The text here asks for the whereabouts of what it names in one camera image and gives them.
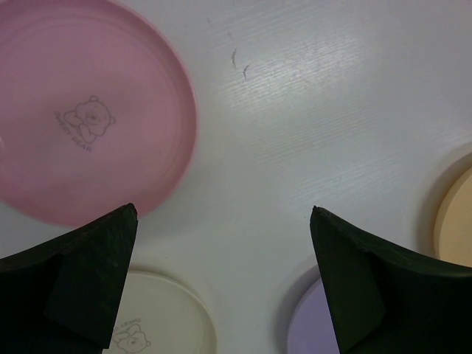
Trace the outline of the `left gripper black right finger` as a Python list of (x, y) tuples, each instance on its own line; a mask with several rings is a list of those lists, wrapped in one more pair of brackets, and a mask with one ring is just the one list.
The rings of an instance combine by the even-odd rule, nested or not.
[(470, 353), (471, 268), (314, 207), (310, 233), (341, 353)]

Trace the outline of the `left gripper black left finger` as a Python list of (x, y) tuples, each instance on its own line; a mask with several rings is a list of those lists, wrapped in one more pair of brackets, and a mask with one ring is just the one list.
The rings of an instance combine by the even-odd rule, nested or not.
[(1, 259), (2, 353), (111, 344), (138, 226), (133, 204)]

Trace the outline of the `cream plastic plate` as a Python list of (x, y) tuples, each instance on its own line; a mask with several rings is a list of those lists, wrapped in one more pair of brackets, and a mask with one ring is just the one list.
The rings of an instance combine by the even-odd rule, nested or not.
[(216, 353), (213, 321), (202, 301), (162, 275), (129, 271), (111, 343), (104, 353)]

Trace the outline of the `orange plastic plate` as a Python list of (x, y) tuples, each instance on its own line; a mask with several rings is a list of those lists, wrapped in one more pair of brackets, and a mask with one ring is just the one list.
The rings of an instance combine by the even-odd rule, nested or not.
[(437, 213), (433, 227), (435, 256), (461, 266), (471, 266), (471, 154), (440, 175)]

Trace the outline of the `pink plastic bear plate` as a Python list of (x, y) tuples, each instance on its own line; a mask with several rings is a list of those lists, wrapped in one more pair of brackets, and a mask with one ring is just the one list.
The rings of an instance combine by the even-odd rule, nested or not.
[(176, 53), (117, 1), (1, 3), (1, 201), (81, 226), (152, 212), (188, 170), (194, 90)]

